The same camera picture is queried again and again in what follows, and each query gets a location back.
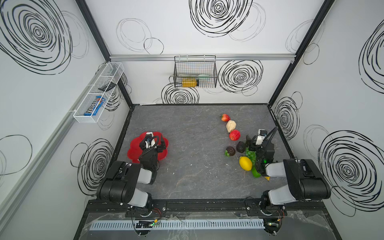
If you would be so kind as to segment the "red flower-shaped fruit bowl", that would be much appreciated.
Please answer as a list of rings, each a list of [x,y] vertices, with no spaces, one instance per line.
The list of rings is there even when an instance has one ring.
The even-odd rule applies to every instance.
[[[130,149],[127,152],[127,157],[132,160],[133,163],[139,163],[139,156],[143,153],[143,150],[140,148],[140,143],[145,139],[147,132],[142,133],[139,137],[133,139],[130,143]],[[164,138],[162,133],[153,132],[154,136],[162,137],[166,146],[166,149],[161,153],[158,153],[158,160],[162,161],[166,158],[168,154],[169,141],[167,138]]]

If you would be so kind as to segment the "yellow fake lemon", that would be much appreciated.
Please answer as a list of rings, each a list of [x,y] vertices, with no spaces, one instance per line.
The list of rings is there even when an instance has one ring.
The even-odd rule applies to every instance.
[[[246,157],[246,156],[241,156],[239,158],[239,165],[245,171],[251,171],[252,168],[253,168],[252,161],[248,157]]]

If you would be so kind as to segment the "fake red apple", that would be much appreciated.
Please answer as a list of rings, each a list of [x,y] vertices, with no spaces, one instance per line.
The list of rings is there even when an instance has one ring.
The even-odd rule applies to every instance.
[[[238,130],[233,130],[229,134],[229,138],[231,141],[238,141],[241,137],[241,133]]]

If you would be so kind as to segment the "dark mangosteen with green calyx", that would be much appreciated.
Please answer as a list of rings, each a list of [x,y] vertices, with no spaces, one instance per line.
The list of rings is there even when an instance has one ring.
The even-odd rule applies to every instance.
[[[225,150],[225,156],[232,157],[236,154],[236,149],[233,147],[227,147]]]

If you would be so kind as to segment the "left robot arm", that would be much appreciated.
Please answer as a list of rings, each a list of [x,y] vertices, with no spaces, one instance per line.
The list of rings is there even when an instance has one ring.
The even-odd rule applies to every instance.
[[[115,161],[97,188],[97,199],[150,209],[152,196],[137,189],[137,184],[152,185],[160,168],[159,153],[166,150],[163,137],[147,134],[140,143],[138,163]]]

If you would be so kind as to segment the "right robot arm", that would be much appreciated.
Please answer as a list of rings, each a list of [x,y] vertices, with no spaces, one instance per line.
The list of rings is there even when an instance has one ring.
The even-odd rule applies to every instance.
[[[264,177],[286,178],[287,184],[277,189],[265,191],[260,205],[283,206],[299,201],[321,201],[331,196],[331,187],[313,160],[285,159],[274,162],[273,144],[269,142],[256,145],[255,141],[247,140],[246,146],[256,153],[256,171]]]

